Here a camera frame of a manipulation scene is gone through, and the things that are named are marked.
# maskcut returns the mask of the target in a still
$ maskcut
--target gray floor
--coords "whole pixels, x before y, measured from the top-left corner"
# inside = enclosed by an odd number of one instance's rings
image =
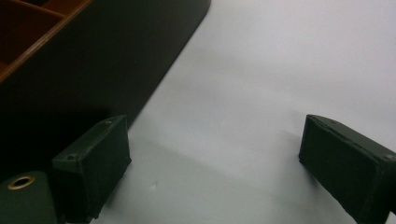
[[[92,223],[355,223],[298,162],[304,118],[394,150],[395,71],[395,1],[213,0]]]

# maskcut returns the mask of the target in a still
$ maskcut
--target round hole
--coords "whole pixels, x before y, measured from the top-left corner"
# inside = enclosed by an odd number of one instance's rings
[[[69,161],[74,161],[77,158],[76,154],[70,154],[66,157]]]
[[[12,190],[23,189],[31,185],[33,182],[35,182],[35,178],[33,176],[29,176],[29,175],[22,176],[9,183],[8,189],[12,189]]]

